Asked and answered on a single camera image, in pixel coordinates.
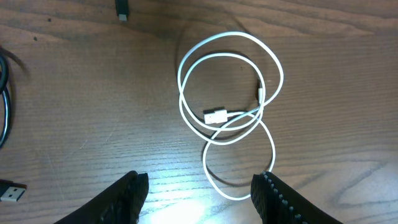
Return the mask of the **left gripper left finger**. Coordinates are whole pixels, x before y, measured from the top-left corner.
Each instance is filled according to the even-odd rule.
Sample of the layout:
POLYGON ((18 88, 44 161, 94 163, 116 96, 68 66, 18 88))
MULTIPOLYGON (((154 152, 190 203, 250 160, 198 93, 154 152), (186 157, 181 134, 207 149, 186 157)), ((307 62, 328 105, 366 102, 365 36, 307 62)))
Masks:
POLYGON ((58 224, 108 224, 139 222, 149 192, 149 176, 130 171, 58 224))

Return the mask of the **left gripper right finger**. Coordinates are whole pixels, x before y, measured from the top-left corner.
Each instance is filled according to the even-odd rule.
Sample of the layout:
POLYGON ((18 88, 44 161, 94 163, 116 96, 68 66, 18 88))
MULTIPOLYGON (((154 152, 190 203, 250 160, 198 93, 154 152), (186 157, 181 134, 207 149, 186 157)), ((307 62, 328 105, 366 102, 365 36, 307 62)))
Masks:
POLYGON ((268 171, 253 175, 251 200, 263 223, 341 223, 268 171))

